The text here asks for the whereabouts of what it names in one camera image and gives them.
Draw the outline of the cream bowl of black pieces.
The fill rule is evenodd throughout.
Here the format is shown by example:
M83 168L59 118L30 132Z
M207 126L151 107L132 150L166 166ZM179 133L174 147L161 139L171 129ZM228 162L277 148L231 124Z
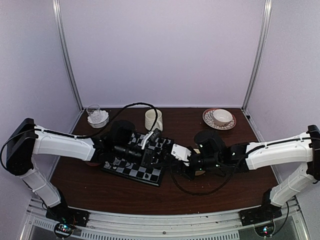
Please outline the cream bowl of black pieces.
M197 148L194 148L193 150L194 150L197 154L200 153L199 149L197 149Z

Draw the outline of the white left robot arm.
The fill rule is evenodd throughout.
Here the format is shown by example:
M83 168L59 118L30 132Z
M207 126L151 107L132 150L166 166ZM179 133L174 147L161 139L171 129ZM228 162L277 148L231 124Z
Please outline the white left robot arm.
M138 167L159 168L165 150L158 129L142 136L127 120L114 122L110 131L101 136L80 136L43 128L32 118L26 118L2 148L6 150L2 166L20 177L61 222L69 221L72 211L62 192L39 172L33 155L70 157L98 165L124 160Z

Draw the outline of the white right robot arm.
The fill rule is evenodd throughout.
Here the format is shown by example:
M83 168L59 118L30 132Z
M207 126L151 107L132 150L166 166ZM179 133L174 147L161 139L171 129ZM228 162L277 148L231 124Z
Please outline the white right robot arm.
M171 154L191 171L231 168L246 172L271 165L299 162L300 166L282 183L264 194L256 210L259 220L268 220L291 197L320 179L320 130L309 125L297 136L269 141L234 144L226 147L213 130L196 134L194 141L199 153L174 144Z

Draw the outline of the black and white chessboard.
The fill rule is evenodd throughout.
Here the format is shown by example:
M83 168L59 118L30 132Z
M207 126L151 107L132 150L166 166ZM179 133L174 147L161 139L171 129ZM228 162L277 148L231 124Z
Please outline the black and white chessboard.
M145 168L140 165L145 151L145 149L141 149L141 142L144 136L144 134L134 132L127 144L115 145L113 153L106 161L109 162L110 166L105 167L104 163L101 170L126 179L159 187L165 170L170 165L170 153L173 147L173 140L158 137L154 142L151 142L145 149L151 149L161 153L164 165L157 168Z

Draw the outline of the white ribbed ceramic mug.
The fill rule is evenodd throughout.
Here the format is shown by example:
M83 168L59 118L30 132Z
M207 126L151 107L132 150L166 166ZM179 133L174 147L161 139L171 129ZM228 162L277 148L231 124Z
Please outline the white ribbed ceramic mug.
M154 109L147 110L145 112L144 126L148 131L153 131L159 129L163 131L163 116L162 112L157 109L155 112Z

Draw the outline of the floral patterned saucer plate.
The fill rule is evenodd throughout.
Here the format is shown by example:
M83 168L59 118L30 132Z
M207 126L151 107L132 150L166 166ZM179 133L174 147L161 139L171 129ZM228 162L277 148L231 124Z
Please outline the floral patterned saucer plate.
M221 131L231 130L237 124L235 116L221 108L206 109L202 114L202 119L209 127Z

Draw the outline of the white ceramic cup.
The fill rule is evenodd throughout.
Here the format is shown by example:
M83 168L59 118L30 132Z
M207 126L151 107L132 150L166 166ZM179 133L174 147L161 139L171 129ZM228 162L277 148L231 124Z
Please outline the white ceramic cup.
M212 115L214 123L218 126L226 125L233 119L232 114L224 109L216 109L213 111Z

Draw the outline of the pink bowl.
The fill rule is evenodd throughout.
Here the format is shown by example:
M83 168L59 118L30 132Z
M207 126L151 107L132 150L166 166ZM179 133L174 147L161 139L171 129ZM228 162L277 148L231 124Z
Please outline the pink bowl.
M100 163L96 163L96 162L88 162L88 161L86 161L85 163L90 167L97 167L97 166L100 165Z

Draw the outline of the clear glass cup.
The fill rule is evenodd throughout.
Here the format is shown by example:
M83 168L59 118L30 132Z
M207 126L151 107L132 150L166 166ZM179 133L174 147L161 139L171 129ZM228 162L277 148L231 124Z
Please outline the clear glass cup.
M92 104L87 107L86 112L93 121L97 121L101 117L100 110L101 109L98 104Z

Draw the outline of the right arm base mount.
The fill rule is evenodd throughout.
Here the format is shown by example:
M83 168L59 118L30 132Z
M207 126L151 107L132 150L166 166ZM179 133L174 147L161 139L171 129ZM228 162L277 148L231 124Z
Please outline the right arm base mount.
M255 233L260 237L271 237L275 232L274 219L282 216L281 207L259 206L239 212L242 226L255 225Z

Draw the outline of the aluminium front rail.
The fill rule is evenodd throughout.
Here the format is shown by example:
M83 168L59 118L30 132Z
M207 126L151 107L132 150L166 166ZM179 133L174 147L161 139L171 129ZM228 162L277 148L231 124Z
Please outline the aluminium front rail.
M134 215L89 211L87 225L77 226L71 240L263 240L258 233L274 224L273 240L309 240L310 234L296 198L282 216L244 226L239 210L180 215Z

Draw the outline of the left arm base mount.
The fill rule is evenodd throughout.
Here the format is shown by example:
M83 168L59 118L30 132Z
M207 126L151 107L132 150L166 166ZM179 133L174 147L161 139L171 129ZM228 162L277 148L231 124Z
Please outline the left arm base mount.
M65 239L70 237L78 227L86 227L90 213L85 210L75 208L68 208L66 212L59 214L49 208L46 210L46 218L55 220L57 223L53 227L54 234L60 238Z

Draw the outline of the aluminium frame post right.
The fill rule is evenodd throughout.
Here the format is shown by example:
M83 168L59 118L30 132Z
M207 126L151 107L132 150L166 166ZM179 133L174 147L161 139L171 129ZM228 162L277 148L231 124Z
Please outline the aluminium frame post right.
M261 61L263 57L264 48L267 42L268 32L270 28L270 22L272 17L272 0L265 0L264 1L264 9L263 9L263 15L262 15L262 21L261 21L261 27L260 27L260 34L258 39L258 45L256 49L256 54L253 62L252 71L250 74L249 84L248 88L245 94L245 98L242 104L242 110L244 112L248 111L249 102L254 90L254 86L259 74L259 69L261 66Z

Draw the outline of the aluminium frame post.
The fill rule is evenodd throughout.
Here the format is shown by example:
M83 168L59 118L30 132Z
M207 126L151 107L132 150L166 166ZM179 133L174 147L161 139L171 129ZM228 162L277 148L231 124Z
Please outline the aluminium frame post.
M252 71L250 74L249 84L248 88L245 94L245 98L242 104L242 110L244 112L248 111L249 102L254 90L254 86L259 74L259 69L261 66L261 61L263 57L264 48L267 42L268 32L270 28L270 22L272 17L272 0L265 0L264 1L264 9L263 9L263 15L262 15L262 21L261 21L261 27L260 27L260 34L258 39L258 45L256 49L256 54L253 62Z
M53 13L54 13L54 18L57 26L58 35L59 35L63 62L66 69L67 77L68 77L68 80L71 86L71 91L76 101L77 107L79 111L82 111L84 107L80 98L79 90L76 84L74 72L72 69L71 59L68 51L67 40L66 40L64 25L63 25L62 12L61 12L61 3L59 0L53 0L52 6L53 6Z

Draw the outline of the aluminium frame post left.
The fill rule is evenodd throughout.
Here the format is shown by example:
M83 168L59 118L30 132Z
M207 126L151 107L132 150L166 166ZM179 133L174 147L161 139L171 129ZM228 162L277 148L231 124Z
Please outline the aluminium frame post left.
M66 40L64 25L63 25L62 12L61 12L61 3L59 0L53 0L52 6L53 6L53 13L54 13L54 18L57 26L58 35L59 35L63 62L66 69L67 77L68 77L68 80L71 86L71 91L76 101L77 107L79 111L82 111L84 107L80 98L79 90L76 84L74 72L72 69L71 59L68 51L67 40Z

